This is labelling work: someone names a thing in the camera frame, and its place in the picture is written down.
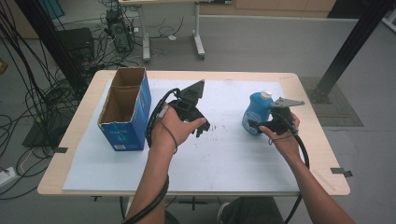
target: black pole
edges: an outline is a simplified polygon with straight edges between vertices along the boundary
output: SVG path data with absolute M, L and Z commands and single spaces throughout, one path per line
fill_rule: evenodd
M 55 26 L 47 12 L 37 0 L 15 0 L 22 13 L 43 41 L 53 60 L 64 73 L 70 86 L 81 100 L 88 88 L 87 82 L 78 71 L 63 42 L 56 34 Z
M 328 103 L 328 95 L 332 87 L 343 75 L 376 26 L 385 17 L 393 2 L 394 0 L 374 0 L 371 2 L 347 37 L 344 45 L 335 55 L 317 87 L 312 91 L 308 91 L 312 103 Z

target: metal pole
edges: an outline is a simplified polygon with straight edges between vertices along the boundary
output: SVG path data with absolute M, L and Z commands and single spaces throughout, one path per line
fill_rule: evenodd
M 328 102 L 328 95 L 337 80 L 343 75 L 353 58 L 359 52 L 366 40 L 370 37 L 376 26 L 389 11 L 393 0 L 372 1 L 366 11 L 347 37 L 344 45 L 340 48 L 323 78 L 317 87 L 308 91 L 309 98 L 314 104 Z

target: table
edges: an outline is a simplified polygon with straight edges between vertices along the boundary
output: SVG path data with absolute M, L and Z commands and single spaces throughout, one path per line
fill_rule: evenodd
M 119 0 L 122 5 L 134 5 L 137 8 L 137 13 L 140 19 L 140 25 L 143 32 L 143 61 L 148 63 L 150 60 L 149 52 L 149 34 L 146 31 L 144 7 L 150 7 L 148 10 L 155 10 L 157 12 L 169 11 L 177 8 L 177 11 L 187 11 L 186 8 L 180 7 L 176 4 L 194 4 L 195 29 L 192 31 L 192 36 L 195 41 L 198 56 L 201 59 L 205 58 L 204 46 L 199 35 L 199 11 L 200 1 L 210 2 L 212 0 Z
M 131 192 L 120 191 L 89 191 L 89 190 L 63 190 L 64 182 L 71 168 L 78 143 L 87 129 L 92 113 L 102 96 L 106 84 L 111 80 L 116 71 L 99 71 L 95 74 L 90 87 L 81 101 L 80 106 L 67 129 L 60 147 L 67 147 L 63 153 L 55 153 L 52 161 L 44 174 L 38 192 L 46 195 L 131 195 Z M 289 73 L 244 73 L 244 72 L 192 72 L 192 71 L 148 71 L 148 80 L 245 80 L 278 82 L 285 94 L 290 99 L 305 101 L 305 106 L 296 106 L 292 111 L 300 118 L 300 136 L 302 137 L 311 162 L 311 172 L 318 182 L 331 195 L 347 195 L 350 192 L 347 181 L 343 175 L 335 175 L 331 168 L 339 167 L 334 157 L 331 146 L 319 125 L 318 119 L 309 103 L 300 80 Z M 186 195 L 183 192 L 173 192 L 174 195 Z M 245 192 L 244 195 L 268 195 L 268 192 Z M 296 195 L 297 192 L 278 192 L 272 195 Z M 239 195 L 238 192 L 222 193 L 207 192 L 204 195 Z

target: blue spray bottle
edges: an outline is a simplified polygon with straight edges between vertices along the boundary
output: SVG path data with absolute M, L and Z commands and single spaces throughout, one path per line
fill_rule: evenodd
M 242 118 L 242 125 L 253 135 L 259 135 L 255 128 L 248 125 L 248 120 L 257 122 L 268 121 L 273 103 L 272 93 L 270 91 L 255 92 L 250 95 L 250 105 Z

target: cardboard box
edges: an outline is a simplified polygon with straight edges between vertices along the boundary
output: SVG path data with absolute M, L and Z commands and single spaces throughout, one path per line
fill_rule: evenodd
M 120 68 L 114 76 L 98 126 L 116 151 L 143 150 L 151 94 L 145 68 Z

